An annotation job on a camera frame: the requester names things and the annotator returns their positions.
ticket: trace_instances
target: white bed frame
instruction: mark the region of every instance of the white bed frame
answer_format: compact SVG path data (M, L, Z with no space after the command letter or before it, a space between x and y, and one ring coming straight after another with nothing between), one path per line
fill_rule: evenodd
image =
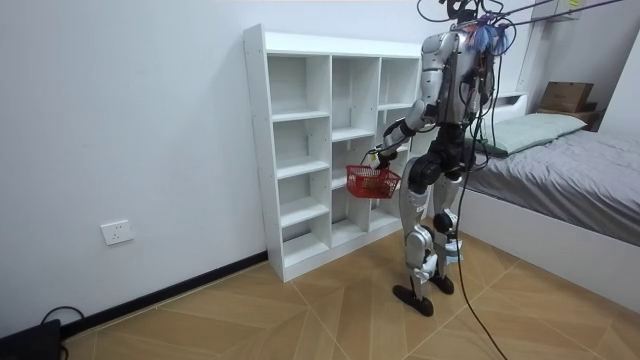
M495 121L524 115L521 102ZM468 189L461 215L464 233L640 312L640 247Z

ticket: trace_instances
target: wall socket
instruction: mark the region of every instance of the wall socket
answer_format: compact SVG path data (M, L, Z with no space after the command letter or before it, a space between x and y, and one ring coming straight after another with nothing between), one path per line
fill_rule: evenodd
M128 220L102 225L100 228L102 229L102 235L107 245L133 240L133 232L131 231L131 225Z

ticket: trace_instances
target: parquet floor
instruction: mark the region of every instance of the parquet floor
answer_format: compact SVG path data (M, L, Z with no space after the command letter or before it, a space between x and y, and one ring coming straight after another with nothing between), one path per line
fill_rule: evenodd
M465 240L467 294L509 359L640 359L640 315ZM398 232L286 284L256 266L66 345L72 360L499 359L459 285L429 289L425 318L391 294L407 282Z

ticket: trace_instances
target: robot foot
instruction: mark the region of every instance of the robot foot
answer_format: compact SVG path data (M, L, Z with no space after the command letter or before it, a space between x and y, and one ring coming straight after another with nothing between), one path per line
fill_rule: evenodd
M426 317L433 315L433 304L427 298L418 300L412 290L409 290L400 285L393 287L393 295L395 295L400 301L418 310L418 312Z
M453 286L453 281L451 281L451 279L449 279L448 276L445 276L443 278L441 278L440 276L438 276L437 274L435 276L432 276L429 281L431 281L435 286L438 287L438 289L440 289L440 291L442 291L443 293L447 294L447 295L451 295L453 294L455 288Z

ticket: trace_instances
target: robot leg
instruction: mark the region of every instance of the robot leg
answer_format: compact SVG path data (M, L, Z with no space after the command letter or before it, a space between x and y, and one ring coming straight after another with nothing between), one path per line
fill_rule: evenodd
M436 229L434 249L438 255L438 266L435 276L430 280L445 294L454 292L453 282L447 276L447 267L458 261L456 246L462 247L462 241L455 237L458 216L451 210L461 179L457 173L446 174L436 181L433 189L433 225Z
M424 316L433 315L433 304L427 297L426 283L436 273L438 255L433 249L433 232L422 226L422 214L427 207L429 193L416 193L409 188L409 172L417 159L407 164L400 185L400 217L404 229L405 264L411 289L400 285L393 288L398 299Z

